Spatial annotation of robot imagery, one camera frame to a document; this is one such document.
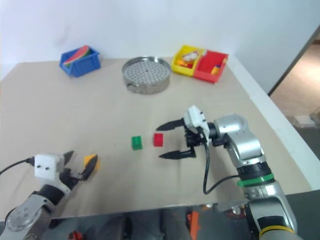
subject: red block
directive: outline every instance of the red block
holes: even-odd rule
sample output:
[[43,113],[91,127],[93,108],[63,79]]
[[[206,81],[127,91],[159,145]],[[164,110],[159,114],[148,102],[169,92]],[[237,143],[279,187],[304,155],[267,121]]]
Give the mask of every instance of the red block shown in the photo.
[[164,145],[164,135],[162,133],[155,133],[153,136],[153,146],[163,147]]

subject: green block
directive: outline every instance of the green block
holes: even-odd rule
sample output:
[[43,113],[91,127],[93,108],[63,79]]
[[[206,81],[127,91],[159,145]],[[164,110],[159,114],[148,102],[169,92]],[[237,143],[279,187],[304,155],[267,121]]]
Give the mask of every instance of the green block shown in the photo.
[[133,150],[142,149],[142,140],[141,136],[133,136],[131,137],[131,145]]

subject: robotic arm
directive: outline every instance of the robotic arm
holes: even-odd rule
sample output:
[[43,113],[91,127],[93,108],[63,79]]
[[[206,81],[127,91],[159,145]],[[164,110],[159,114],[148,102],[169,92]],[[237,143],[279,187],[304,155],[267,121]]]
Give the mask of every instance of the robotic arm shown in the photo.
[[194,147],[204,145],[206,149],[206,171],[203,192],[207,191],[207,176],[210,162],[208,145],[224,146],[236,167],[244,196],[248,226],[254,236],[261,240],[301,240],[295,215],[287,198],[269,168],[257,137],[249,130],[247,120],[236,114],[207,122],[202,111],[190,107],[180,120],[158,127],[157,131],[172,130],[183,126],[188,151],[172,151],[161,155],[165,159],[196,157]]
[[8,213],[0,240],[41,239],[59,202],[69,196],[78,181],[89,178],[98,161],[98,156],[93,156],[82,173],[73,174],[69,168],[65,168],[73,153],[44,153],[30,158],[30,163],[34,165],[34,174],[43,183],[43,187]]

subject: perforated metal plate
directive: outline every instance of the perforated metal plate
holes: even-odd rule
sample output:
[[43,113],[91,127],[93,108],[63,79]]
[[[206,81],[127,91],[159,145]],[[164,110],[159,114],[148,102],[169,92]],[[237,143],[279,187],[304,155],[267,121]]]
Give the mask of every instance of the perforated metal plate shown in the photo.
[[155,94],[167,88],[170,65],[154,56],[136,57],[126,62],[122,74],[129,91],[137,94]]

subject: white wall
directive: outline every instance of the white wall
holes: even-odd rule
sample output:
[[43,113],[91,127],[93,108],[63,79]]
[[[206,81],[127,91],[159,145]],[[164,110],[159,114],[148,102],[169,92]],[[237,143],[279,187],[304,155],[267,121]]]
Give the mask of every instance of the white wall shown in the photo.
[[268,92],[320,24],[319,0],[1,0],[2,63],[172,56],[182,44],[235,54]]

